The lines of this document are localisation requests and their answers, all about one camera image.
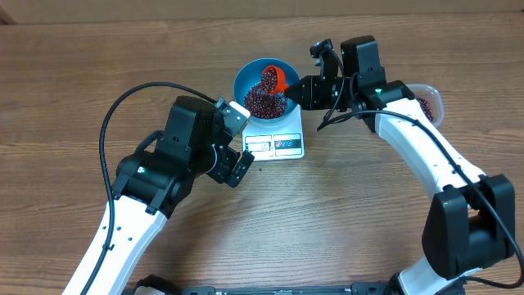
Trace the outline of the red beans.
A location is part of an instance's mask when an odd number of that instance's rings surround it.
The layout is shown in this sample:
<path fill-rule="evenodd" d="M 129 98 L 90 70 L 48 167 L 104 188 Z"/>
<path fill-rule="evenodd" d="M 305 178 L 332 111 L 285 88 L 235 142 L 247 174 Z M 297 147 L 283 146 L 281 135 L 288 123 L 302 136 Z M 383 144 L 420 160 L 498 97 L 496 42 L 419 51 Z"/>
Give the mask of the red beans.
<path fill-rule="evenodd" d="M 284 115 L 288 100 L 283 93 L 272 95 L 264 93 L 259 82 L 247 92 L 244 97 L 244 106 L 255 118 L 270 120 Z"/>

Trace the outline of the white digital kitchen scale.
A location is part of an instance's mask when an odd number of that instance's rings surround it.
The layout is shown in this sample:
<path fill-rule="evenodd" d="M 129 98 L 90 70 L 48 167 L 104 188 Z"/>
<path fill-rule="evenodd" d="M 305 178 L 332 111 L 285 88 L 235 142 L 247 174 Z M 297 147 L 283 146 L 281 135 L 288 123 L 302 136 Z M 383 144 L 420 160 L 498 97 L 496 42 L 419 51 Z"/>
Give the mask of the white digital kitchen scale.
<path fill-rule="evenodd" d="M 242 131 L 242 147 L 255 161 L 301 159 L 305 141 L 300 107 L 295 106 L 277 119 L 253 118 Z"/>

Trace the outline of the red measuring scoop blue handle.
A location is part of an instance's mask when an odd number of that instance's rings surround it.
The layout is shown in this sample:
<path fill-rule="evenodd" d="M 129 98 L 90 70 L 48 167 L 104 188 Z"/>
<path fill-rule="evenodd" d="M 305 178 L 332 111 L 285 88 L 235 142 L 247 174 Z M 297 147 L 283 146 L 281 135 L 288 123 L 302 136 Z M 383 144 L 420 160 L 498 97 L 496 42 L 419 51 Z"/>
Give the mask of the red measuring scoop blue handle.
<path fill-rule="evenodd" d="M 260 87 L 268 95 L 283 93 L 288 88 L 285 73 L 275 65 L 266 66 L 261 75 Z"/>

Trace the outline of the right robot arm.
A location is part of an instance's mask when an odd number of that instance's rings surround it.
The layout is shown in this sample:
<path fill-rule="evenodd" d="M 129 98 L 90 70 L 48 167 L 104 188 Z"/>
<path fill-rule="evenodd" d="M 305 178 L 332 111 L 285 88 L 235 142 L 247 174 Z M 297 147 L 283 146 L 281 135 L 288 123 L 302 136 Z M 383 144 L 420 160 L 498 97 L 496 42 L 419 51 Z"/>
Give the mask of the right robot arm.
<path fill-rule="evenodd" d="M 322 110 L 323 126 L 358 118 L 389 143 L 431 200 L 422 258 L 386 282 L 354 283 L 354 294 L 461 294 L 477 272 L 522 259 L 515 235 L 515 190 L 503 175 L 486 175 L 463 158 L 427 118 L 413 90 L 388 81 L 374 37 L 313 45 L 320 72 L 286 89 L 305 110 Z"/>

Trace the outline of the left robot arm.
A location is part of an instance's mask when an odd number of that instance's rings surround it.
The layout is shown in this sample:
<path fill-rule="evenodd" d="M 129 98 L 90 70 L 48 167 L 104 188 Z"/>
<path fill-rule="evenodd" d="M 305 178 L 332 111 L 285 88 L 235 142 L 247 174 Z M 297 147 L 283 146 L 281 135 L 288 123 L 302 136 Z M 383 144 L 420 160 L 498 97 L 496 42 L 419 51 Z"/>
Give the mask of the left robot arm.
<path fill-rule="evenodd" d="M 232 188 L 254 160 L 229 144 L 250 120 L 237 102 L 179 96 L 163 130 L 122 159 L 101 224 L 66 294 L 120 294 L 140 257 L 163 229 L 194 180 L 208 175 Z"/>

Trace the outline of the clear plastic container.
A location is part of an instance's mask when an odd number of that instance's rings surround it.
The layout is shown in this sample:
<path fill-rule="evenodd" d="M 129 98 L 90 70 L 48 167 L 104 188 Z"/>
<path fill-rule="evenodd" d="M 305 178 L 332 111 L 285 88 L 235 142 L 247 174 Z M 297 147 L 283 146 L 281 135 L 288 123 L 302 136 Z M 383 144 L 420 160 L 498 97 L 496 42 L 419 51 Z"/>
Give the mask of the clear plastic container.
<path fill-rule="evenodd" d="M 427 119 L 437 128 L 445 118 L 445 109 L 438 90 L 428 84 L 408 84 L 408 88 L 413 92 Z"/>

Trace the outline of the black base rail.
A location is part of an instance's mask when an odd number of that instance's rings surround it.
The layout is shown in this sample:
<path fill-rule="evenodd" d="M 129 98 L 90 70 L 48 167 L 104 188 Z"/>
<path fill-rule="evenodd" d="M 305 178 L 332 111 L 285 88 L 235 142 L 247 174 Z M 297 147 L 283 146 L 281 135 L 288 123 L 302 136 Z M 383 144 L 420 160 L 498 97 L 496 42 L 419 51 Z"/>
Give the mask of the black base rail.
<path fill-rule="evenodd" d="M 391 279 L 389 282 L 356 282 L 346 286 L 272 287 L 272 288 L 214 288 L 186 287 L 149 275 L 122 295 L 400 295 L 402 290 Z"/>

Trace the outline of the blue bowl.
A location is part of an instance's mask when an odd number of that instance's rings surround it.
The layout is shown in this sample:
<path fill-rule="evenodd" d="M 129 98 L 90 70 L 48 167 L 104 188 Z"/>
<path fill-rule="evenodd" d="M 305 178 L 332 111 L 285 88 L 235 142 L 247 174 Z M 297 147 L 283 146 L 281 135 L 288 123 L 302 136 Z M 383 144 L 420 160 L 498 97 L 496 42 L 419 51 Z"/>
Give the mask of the blue bowl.
<path fill-rule="evenodd" d="M 260 82 L 261 74 L 266 66 L 275 65 L 280 67 L 286 76 L 286 83 L 288 86 L 298 82 L 300 77 L 298 73 L 285 61 L 276 58 L 260 58 L 246 64 L 237 74 L 237 77 L 233 83 L 233 96 L 235 100 L 244 106 L 244 97 L 247 92 L 255 84 Z M 291 111 L 295 106 L 298 106 L 291 99 L 288 100 L 288 106 L 284 115 Z"/>

